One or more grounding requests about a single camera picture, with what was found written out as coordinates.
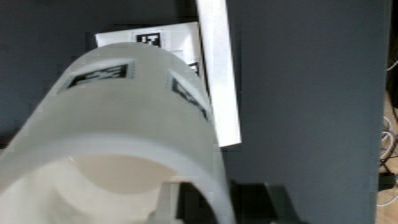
printed sticker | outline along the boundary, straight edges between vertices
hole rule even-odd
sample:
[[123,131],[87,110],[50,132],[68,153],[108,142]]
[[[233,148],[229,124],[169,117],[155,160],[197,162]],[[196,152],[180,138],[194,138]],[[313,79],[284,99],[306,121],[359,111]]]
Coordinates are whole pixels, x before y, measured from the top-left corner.
[[139,34],[135,38],[139,43],[146,43],[160,48],[164,47],[160,33]]
[[121,79],[121,78],[132,78],[128,75],[128,64],[117,65],[110,68],[96,70],[96,71],[71,77],[61,91],[68,90],[71,87],[84,85],[98,80]]
[[197,107],[203,117],[208,121],[206,109],[204,109],[203,105],[199,104],[196,98],[192,97],[192,94],[188,93],[187,89],[183,88],[183,85],[180,84],[176,78],[172,78],[172,91],[181,96],[181,98],[188,101],[188,103]]

white cylinder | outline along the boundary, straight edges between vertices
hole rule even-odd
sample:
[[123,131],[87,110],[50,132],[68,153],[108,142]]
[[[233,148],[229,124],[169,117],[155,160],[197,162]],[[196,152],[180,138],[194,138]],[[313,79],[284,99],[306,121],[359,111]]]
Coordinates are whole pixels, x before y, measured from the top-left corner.
[[165,50],[114,44],[71,64],[2,154],[0,223],[146,223],[181,180],[233,224],[204,82]]

cable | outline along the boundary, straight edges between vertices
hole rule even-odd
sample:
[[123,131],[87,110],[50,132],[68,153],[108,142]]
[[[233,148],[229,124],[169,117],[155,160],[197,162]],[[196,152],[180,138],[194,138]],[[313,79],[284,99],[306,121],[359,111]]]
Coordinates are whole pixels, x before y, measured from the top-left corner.
[[391,121],[389,121],[387,116],[384,116],[384,120],[386,120],[386,122],[387,122],[387,127],[386,127],[386,129],[391,131],[393,125],[391,125]]
[[[396,187],[398,187],[398,179],[396,179],[396,177],[395,177],[395,187],[393,187],[389,190],[393,190]],[[389,202],[386,202],[386,203],[382,203],[382,204],[377,204],[377,207],[386,207],[387,205],[391,205],[393,202],[396,201],[396,199],[398,199],[398,196],[395,196],[395,198],[391,199]]]
[[387,205],[391,205],[396,199],[398,199],[398,196],[395,196],[393,200],[387,203],[377,204],[377,207],[386,207]]
[[389,140],[389,147],[386,149],[386,152],[380,155],[380,159],[384,158],[384,156],[387,155],[389,151],[393,150],[393,145],[395,145],[395,134],[389,131],[384,131],[382,133],[386,134],[386,136],[389,137],[391,140]]
[[389,68],[387,68],[387,72],[393,70],[393,68],[395,68],[395,66],[398,65],[398,60],[396,60],[396,62],[395,62],[395,64],[389,66]]

black label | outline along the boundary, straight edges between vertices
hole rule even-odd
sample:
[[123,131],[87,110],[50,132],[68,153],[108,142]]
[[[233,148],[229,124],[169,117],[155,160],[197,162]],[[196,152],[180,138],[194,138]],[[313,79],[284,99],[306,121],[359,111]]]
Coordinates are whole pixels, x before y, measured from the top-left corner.
[[137,35],[137,42],[146,43],[162,48],[160,33],[149,33]]
[[199,76],[199,63],[196,62],[196,63],[188,64],[188,66],[190,66],[190,68],[192,68],[192,70],[196,71],[196,74],[197,74],[197,76]]
[[199,111],[201,111],[201,114],[203,114],[203,117],[208,121],[208,112],[206,112],[206,109],[204,107],[201,106],[196,98],[192,97],[187,89],[183,88],[178,80],[172,78],[172,91],[174,93],[183,97],[183,99],[188,101],[188,103],[197,107]]
[[94,72],[89,72],[89,73],[75,76],[66,89],[69,89],[73,86],[87,84],[103,79],[126,78],[126,74],[128,74],[128,65],[119,65],[110,68],[105,68]]

gray wall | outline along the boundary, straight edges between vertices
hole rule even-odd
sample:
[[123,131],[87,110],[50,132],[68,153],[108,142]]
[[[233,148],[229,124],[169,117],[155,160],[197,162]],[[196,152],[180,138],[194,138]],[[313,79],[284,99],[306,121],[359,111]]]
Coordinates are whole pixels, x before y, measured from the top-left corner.
[[309,223],[375,223],[389,1],[245,1],[231,178],[284,184]]
[[[181,21],[181,0],[0,3],[0,143],[93,33]],[[389,1],[229,0],[244,144],[240,182],[284,184],[302,219],[373,223]]]

